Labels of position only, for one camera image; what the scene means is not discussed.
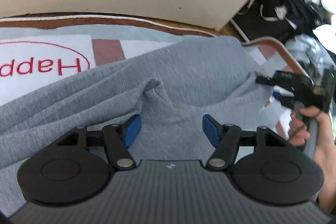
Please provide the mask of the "crumpled grey patterned cloth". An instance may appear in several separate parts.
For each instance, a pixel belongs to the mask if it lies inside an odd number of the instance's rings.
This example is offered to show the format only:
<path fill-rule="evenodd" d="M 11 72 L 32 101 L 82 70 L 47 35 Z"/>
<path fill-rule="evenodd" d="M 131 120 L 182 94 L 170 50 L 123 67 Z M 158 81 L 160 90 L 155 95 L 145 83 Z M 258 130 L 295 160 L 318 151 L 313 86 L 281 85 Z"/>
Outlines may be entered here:
<path fill-rule="evenodd" d="M 285 48 L 313 81 L 321 79 L 325 69 L 335 68 L 335 63 L 325 47 L 307 34 L 289 39 Z"/>

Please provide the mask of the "black bag pile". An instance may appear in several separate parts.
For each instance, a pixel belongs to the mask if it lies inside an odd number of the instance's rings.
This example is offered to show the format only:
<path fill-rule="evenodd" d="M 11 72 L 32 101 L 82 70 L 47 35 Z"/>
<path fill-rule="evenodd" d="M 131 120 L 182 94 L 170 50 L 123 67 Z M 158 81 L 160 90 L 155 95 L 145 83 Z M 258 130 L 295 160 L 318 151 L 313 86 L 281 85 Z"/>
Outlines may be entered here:
<path fill-rule="evenodd" d="M 231 19 L 246 41 L 270 36 L 282 43 L 326 23 L 321 0 L 250 0 Z"/>

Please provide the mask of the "grey sweatshirt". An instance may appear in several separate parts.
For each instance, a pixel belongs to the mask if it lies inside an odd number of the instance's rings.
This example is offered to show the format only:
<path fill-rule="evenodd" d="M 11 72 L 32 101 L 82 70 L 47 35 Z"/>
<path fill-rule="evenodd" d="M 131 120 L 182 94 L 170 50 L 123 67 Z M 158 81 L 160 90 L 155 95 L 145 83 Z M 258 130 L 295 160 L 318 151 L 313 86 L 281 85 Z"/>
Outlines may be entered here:
<path fill-rule="evenodd" d="M 212 150 L 202 117 L 245 130 L 276 121 L 265 104 L 272 88 L 230 36 L 190 37 L 144 55 L 79 73 L 1 107 L 1 167 L 20 162 L 77 126 L 97 130 L 135 114 L 139 159 L 205 159 Z"/>

